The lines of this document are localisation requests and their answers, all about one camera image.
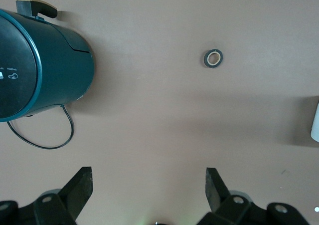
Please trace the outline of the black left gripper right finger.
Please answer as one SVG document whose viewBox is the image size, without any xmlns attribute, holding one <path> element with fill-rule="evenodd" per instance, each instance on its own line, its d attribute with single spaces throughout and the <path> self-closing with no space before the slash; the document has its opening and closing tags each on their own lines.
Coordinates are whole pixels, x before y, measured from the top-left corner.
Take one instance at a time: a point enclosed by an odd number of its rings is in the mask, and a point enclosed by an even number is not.
<svg viewBox="0 0 319 225">
<path fill-rule="evenodd" d="M 232 195 L 216 168 L 206 169 L 205 194 L 211 211 L 200 225 L 243 225 L 251 208 L 249 200 L 241 195 Z"/>
</svg>

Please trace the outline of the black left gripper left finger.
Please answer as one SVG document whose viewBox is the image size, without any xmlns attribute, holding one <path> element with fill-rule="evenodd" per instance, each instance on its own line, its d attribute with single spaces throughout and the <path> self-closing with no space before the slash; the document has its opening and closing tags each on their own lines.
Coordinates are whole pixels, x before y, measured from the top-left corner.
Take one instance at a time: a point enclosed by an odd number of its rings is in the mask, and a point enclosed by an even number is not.
<svg viewBox="0 0 319 225">
<path fill-rule="evenodd" d="M 93 192 L 91 167 L 82 167 L 57 193 L 46 193 L 33 202 L 37 225 L 75 225 Z"/>
</svg>

